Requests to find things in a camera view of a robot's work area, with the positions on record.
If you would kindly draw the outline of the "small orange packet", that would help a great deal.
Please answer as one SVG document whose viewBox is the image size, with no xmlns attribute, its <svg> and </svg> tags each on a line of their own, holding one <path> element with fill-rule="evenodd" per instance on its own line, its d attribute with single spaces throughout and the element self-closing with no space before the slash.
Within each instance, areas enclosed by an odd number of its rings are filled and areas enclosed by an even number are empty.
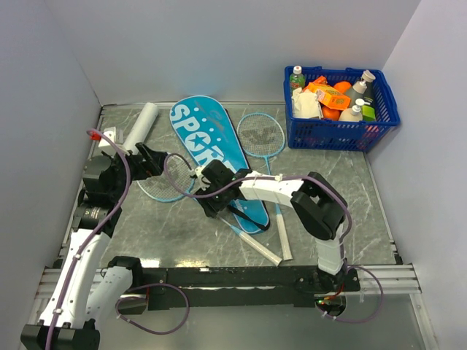
<svg viewBox="0 0 467 350">
<path fill-rule="evenodd" d="M 318 84 L 318 85 L 327 85 L 328 84 L 328 81 L 327 81 L 327 78 L 324 77 L 324 76 L 319 76 L 317 79 L 315 79 L 313 82 L 313 84 Z"/>
</svg>

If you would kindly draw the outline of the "blue badminton racket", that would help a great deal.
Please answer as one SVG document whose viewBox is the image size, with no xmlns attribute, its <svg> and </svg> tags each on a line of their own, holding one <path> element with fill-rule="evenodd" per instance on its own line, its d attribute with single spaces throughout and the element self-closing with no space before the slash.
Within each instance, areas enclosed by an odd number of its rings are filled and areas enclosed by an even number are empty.
<svg viewBox="0 0 467 350">
<path fill-rule="evenodd" d="M 285 135 L 280 124 L 268 114 L 251 113 L 240 119 L 236 130 L 244 152 L 255 158 L 263 158 L 268 175 L 271 175 L 269 160 L 285 147 Z M 282 260 L 292 260 L 287 230 L 278 203 L 275 204 L 275 210 Z"/>
<path fill-rule="evenodd" d="M 196 181 L 200 181 L 204 189 L 209 182 L 201 180 L 201 169 L 192 169 L 186 159 L 179 154 L 172 154 L 168 160 L 163 161 L 162 174 L 152 176 L 145 180 L 138 180 L 136 183 L 149 198 L 161 203 L 173 203 L 184 198 L 185 193 L 190 193 Z M 246 245 L 254 249 L 262 257 L 266 258 L 274 266 L 278 267 L 282 258 L 263 244 L 256 241 L 251 235 L 244 232 L 240 227 L 232 225 L 226 219 L 217 217 L 224 222 L 236 236 Z"/>
</svg>

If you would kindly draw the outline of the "orange fruit back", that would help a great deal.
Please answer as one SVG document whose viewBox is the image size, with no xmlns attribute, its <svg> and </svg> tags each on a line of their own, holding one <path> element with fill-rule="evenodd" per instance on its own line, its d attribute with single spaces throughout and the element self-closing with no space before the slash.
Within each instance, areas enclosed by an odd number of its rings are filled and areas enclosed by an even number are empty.
<svg viewBox="0 0 467 350">
<path fill-rule="evenodd" d="M 341 94 L 345 94 L 347 90 L 352 87 L 352 84 L 348 81 L 340 81 L 333 85 L 333 88 L 339 91 Z"/>
</svg>

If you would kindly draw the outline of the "white shuttlecock tube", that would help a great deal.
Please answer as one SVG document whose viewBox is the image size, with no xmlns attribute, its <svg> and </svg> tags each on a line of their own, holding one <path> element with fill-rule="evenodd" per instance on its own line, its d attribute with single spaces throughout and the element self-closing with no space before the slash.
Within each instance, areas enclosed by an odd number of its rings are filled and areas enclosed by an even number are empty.
<svg viewBox="0 0 467 350">
<path fill-rule="evenodd" d="M 139 152 L 136 145 L 145 141 L 158 116 L 158 112 L 159 108 L 156 104 L 148 102 L 144 105 L 133 128 L 123 143 L 126 151 L 132 152 L 134 155 Z"/>
</svg>

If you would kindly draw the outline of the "aluminium frame rail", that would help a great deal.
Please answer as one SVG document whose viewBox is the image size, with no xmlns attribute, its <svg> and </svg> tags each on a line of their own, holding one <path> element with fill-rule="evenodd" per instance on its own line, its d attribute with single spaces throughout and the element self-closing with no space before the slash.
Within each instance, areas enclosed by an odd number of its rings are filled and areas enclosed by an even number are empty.
<svg viewBox="0 0 467 350">
<path fill-rule="evenodd" d="M 386 295 L 421 294 L 422 288 L 413 264 L 366 265 L 379 280 Z M 35 294 L 36 300 L 50 300 L 61 274 L 60 269 L 45 268 Z M 364 271 L 358 271 L 360 286 L 365 295 L 379 293 L 376 281 Z"/>
</svg>

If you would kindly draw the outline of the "orange fruit front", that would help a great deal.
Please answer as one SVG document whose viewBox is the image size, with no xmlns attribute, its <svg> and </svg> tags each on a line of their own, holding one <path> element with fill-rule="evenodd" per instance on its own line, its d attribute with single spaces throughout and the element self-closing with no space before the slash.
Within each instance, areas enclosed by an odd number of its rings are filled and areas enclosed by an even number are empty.
<svg viewBox="0 0 467 350">
<path fill-rule="evenodd" d="M 323 118 L 327 120 L 338 121 L 340 118 L 341 111 L 338 109 L 331 109 L 327 106 L 322 106 Z"/>
</svg>

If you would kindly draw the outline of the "blue plastic shopping basket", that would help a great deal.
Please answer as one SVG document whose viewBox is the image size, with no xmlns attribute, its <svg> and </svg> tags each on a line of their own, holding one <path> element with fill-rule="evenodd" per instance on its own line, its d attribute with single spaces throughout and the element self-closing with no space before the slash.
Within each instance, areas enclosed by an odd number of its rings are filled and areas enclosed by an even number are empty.
<svg viewBox="0 0 467 350">
<path fill-rule="evenodd" d="M 371 69 L 370 72 L 376 76 L 373 83 L 376 120 L 339 122 L 293 116 L 290 92 L 293 67 L 285 67 L 283 91 L 289 148 L 369 152 L 386 134 L 394 131 L 401 124 L 401 119 L 393 92 L 382 71 Z"/>
</svg>

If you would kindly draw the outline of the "cream paper bag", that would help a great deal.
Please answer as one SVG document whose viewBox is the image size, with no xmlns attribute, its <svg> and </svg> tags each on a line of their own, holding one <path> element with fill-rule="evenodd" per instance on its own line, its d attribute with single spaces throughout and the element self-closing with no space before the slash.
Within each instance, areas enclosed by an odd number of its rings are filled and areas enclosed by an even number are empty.
<svg viewBox="0 0 467 350">
<path fill-rule="evenodd" d="M 300 119 L 323 119 L 322 108 L 317 95 L 301 87 L 292 92 L 293 116 Z"/>
</svg>

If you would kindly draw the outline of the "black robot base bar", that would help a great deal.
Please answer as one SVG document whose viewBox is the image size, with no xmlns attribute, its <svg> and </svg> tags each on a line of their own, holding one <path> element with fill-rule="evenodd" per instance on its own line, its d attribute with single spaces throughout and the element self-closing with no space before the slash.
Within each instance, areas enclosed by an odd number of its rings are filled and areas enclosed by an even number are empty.
<svg viewBox="0 0 467 350">
<path fill-rule="evenodd" d="M 143 268 L 127 257 L 108 268 L 130 271 L 131 286 L 143 286 L 150 311 L 190 307 L 273 306 L 314 307 L 314 299 L 332 292 L 358 292 L 352 269 L 341 284 L 320 277 L 315 265 Z"/>
</svg>

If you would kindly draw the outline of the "cream pump lotion bottle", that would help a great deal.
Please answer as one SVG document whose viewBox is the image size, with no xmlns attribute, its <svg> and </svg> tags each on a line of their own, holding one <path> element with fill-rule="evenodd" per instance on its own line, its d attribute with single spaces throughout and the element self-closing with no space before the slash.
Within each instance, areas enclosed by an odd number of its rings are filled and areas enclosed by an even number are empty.
<svg viewBox="0 0 467 350">
<path fill-rule="evenodd" d="M 357 98 L 355 104 L 345 109 L 339 117 L 339 122 L 352 122 L 358 123 L 363 120 L 362 107 L 365 105 L 365 101 L 362 98 Z"/>
</svg>

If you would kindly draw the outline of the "blue sport racket bag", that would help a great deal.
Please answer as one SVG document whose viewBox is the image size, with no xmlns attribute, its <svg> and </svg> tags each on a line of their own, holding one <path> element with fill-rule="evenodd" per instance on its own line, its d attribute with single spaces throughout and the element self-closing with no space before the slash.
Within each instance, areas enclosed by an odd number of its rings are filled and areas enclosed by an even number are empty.
<svg viewBox="0 0 467 350">
<path fill-rule="evenodd" d="M 174 132 L 197 166 L 219 160 L 233 173 L 250 167 L 226 109 L 214 98 L 184 98 L 173 105 L 169 118 Z M 234 199 L 226 204 L 226 209 L 250 235 L 270 227 L 269 213 L 262 201 Z"/>
</svg>

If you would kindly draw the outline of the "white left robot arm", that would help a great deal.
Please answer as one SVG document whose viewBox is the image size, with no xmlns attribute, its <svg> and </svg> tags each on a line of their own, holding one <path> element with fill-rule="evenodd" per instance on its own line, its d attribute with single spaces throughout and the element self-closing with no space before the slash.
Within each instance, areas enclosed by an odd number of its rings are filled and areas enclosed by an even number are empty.
<svg viewBox="0 0 467 350">
<path fill-rule="evenodd" d="M 20 341 L 26 349 L 97 349 L 101 328 L 119 297 L 143 287 L 141 261 L 135 257 L 114 258 L 94 284 L 131 183 L 163 173 L 165 152 L 141 142 L 136 148 L 135 155 L 101 153 L 86 161 L 69 251 L 45 310 L 35 324 L 23 328 Z"/>
</svg>

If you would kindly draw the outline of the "green drink bottle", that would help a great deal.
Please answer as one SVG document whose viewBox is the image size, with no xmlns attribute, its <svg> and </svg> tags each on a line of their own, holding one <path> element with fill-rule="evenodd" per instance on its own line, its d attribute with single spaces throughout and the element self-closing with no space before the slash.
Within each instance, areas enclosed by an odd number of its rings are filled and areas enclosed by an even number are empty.
<svg viewBox="0 0 467 350">
<path fill-rule="evenodd" d="M 293 72 L 289 77 L 289 86 L 290 92 L 292 93 L 294 90 L 299 88 L 304 88 L 306 83 L 306 79 L 302 73 L 301 66 L 294 66 Z"/>
</svg>

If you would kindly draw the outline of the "orange snack box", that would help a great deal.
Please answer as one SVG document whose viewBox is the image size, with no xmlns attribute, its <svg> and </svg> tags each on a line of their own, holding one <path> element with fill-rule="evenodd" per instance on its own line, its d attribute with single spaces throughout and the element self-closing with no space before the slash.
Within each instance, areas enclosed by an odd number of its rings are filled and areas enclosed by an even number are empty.
<svg viewBox="0 0 467 350">
<path fill-rule="evenodd" d="M 335 88 L 329 85 L 321 85 L 310 82 L 305 88 L 305 91 L 314 93 L 317 100 L 324 106 L 330 109 L 345 110 L 351 103 L 351 98 L 343 93 L 340 93 Z"/>
</svg>

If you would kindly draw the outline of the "orange fruit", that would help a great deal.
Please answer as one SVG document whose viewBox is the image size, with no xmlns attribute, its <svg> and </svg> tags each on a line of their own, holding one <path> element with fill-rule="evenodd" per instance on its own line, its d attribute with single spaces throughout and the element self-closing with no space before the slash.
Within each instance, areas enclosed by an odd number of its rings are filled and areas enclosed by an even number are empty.
<svg viewBox="0 0 467 350">
<path fill-rule="evenodd" d="M 333 85 L 333 88 L 339 91 L 341 94 L 345 94 L 347 90 L 352 87 L 352 84 L 348 81 L 340 81 Z"/>
<path fill-rule="evenodd" d="M 338 109 L 331 109 L 327 106 L 322 106 L 323 118 L 327 120 L 338 121 L 340 118 L 341 111 Z"/>
</svg>

